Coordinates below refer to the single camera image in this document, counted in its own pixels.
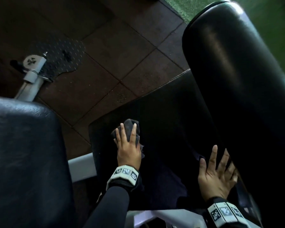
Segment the black sleeve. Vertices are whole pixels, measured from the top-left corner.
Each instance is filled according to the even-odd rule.
[[[129,194],[120,186],[110,187],[84,228],[124,228],[129,206]]]
[[[220,198],[220,197],[213,197],[209,199],[206,202],[207,208],[209,208],[213,203],[223,203],[223,202],[228,202],[226,199]],[[207,211],[207,220],[208,220],[208,227],[209,228],[216,228],[216,225],[214,224],[212,218],[210,217],[208,211]],[[221,228],[248,228],[247,225],[242,224],[240,222],[233,222],[233,223],[225,223],[224,225],[221,226]]]

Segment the artificial grass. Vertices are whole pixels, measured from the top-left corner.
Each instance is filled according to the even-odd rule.
[[[185,20],[218,0],[166,0]],[[285,72],[285,0],[234,0],[238,2]]]

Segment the textured metal plate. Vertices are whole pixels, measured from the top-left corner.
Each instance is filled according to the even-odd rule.
[[[34,42],[30,54],[42,56],[46,53],[46,63],[39,75],[53,81],[61,73],[76,70],[81,64],[84,51],[84,44],[78,40],[49,35],[44,42]]]

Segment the tile floor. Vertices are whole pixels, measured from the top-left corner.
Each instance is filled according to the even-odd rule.
[[[21,61],[34,39],[55,32],[82,40],[83,63],[44,85],[36,101],[57,113],[69,159],[90,153],[93,120],[188,69],[185,27],[164,0],[0,0],[0,96],[17,93],[22,75],[9,61]]]

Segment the wristband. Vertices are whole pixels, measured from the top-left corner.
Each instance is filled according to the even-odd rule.
[[[133,186],[135,186],[137,179],[138,179],[138,175],[139,175],[138,171],[131,166],[126,166],[126,165],[119,166],[115,169],[114,173],[108,180],[106,190],[108,190],[109,188],[109,183],[113,179],[117,179],[117,178],[128,180]]]
[[[237,207],[229,202],[214,203],[208,208],[208,212],[217,228],[226,223],[239,222],[250,228],[244,216]]]

